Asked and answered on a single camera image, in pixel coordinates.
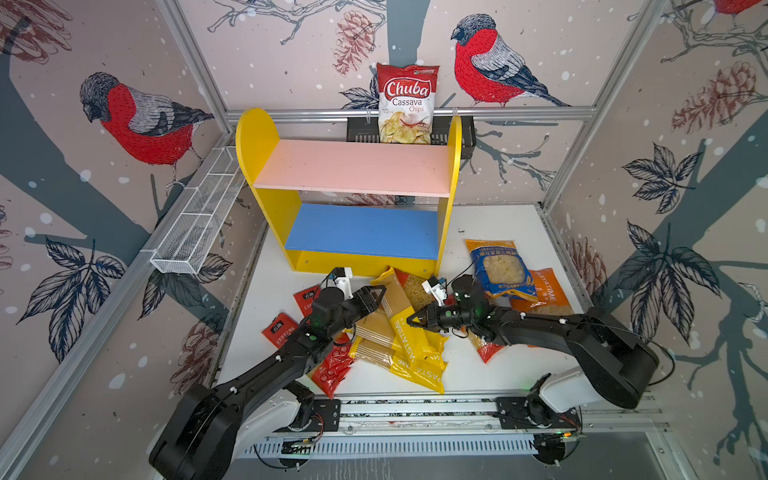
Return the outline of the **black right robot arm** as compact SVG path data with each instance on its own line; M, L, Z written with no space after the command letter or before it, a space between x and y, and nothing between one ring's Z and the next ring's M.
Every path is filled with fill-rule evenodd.
M659 366L645 340L596 307L581 314L545 315L459 293L453 305L430 304L410 315L407 323L432 332L464 328L487 343L532 346L573 357L576 367L542 376L528 394L530 403L551 412L600 400L634 409Z

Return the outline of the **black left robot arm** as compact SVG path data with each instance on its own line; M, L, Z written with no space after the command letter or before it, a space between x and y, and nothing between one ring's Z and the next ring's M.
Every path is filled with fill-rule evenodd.
M374 313L384 286L363 286L347 298L337 287L320 291L286 342L268 358L234 379L207 388L196 384L182 397L149 454L165 479L221 479L229 469L245 420L321 364L343 330Z

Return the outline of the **yellow spaghetti pack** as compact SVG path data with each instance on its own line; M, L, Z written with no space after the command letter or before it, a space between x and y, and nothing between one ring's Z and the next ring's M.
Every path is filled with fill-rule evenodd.
M370 340L356 338L349 350L350 357L357 361L377 365L395 376L420 385L438 394L445 393L444 369L427 361L411 364L406 356L389 347Z
M447 364L443 361L442 352L447 339L407 323L407 318L414 314L415 310L397 278L397 273L396 269L390 267L373 280L371 285L384 286L386 289L381 307L399 342L399 351L411 366L426 364L444 371Z
M394 351L402 350L402 344L382 308L356 322L354 329L356 335L365 340L372 341Z

